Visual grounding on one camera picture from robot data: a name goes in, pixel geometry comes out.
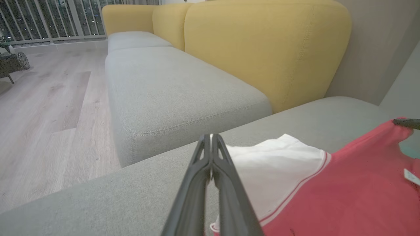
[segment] gray seat cushion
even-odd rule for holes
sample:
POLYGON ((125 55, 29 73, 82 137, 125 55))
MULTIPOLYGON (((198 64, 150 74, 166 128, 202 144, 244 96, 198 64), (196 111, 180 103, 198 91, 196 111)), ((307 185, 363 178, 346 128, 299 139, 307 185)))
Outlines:
POLYGON ((272 114, 259 90, 173 47, 116 50, 105 68, 123 167, 272 114))
POLYGON ((108 53, 125 48, 165 46, 170 47, 172 45, 170 42, 149 32, 128 31, 108 36, 108 53))
MULTIPOLYGON (((330 97, 223 132, 229 145, 250 146, 290 134, 335 152, 389 117, 377 106, 330 97)), ((191 159, 195 143, 162 153, 108 176, 49 195, 0 215, 3 235, 158 236, 191 159)), ((214 184, 206 225, 218 214, 214 184)))

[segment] yellow cushion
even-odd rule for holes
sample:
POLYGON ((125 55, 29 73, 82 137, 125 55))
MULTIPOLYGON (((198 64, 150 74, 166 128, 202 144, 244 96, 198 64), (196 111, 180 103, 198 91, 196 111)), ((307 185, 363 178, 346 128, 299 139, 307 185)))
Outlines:
POLYGON ((166 4, 153 12, 153 33, 185 51, 184 21, 192 3, 166 4))
POLYGON ((223 0, 193 4, 185 51, 263 92, 277 113, 320 99, 350 36, 331 0, 223 0))
POLYGON ((155 5, 106 5, 102 9, 107 35, 126 31, 153 33, 155 5))

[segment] white tag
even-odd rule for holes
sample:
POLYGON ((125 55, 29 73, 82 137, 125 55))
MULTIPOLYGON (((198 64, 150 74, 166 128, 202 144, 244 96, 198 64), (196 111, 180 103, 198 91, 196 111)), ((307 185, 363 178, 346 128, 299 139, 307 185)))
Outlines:
POLYGON ((420 186, 420 179, 417 178, 417 176, 413 175, 411 172, 409 172, 407 169, 404 169, 404 177, 420 186))

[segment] wooden floor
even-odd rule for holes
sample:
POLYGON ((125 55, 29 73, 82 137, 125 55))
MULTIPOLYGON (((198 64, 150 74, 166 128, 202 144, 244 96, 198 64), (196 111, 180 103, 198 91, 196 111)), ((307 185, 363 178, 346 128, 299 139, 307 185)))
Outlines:
POLYGON ((106 51, 28 55, 0 94, 0 212, 120 169, 106 51))

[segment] fabric upholstery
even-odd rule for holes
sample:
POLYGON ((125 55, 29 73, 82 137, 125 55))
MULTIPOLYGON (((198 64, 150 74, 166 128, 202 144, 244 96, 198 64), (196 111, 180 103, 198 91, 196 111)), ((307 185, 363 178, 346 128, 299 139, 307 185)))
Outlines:
POLYGON ((153 33, 185 51, 184 21, 192 3, 165 4, 153 11, 153 33))
POLYGON ((114 33, 108 36, 108 53, 124 48, 164 46, 169 47, 171 44, 149 32, 128 31, 114 33))
MULTIPOLYGON (((389 117, 375 105, 329 97, 223 132, 226 144, 251 146, 290 134, 333 153, 389 117)), ((0 215, 9 235, 159 235, 196 143, 162 153, 0 215)), ((207 192, 206 235, 218 214, 218 192, 207 192)))
POLYGON ((155 5, 106 5, 102 9, 106 34, 126 31, 153 33, 152 14, 155 5))
POLYGON ((105 69, 122 167, 272 114, 256 88, 173 47, 115 50, 105 69))
POLYGON ((196 3, 185 51, 263 92, 277 113, 320 99, 350 36, 347 9, 332 0, 196 3))

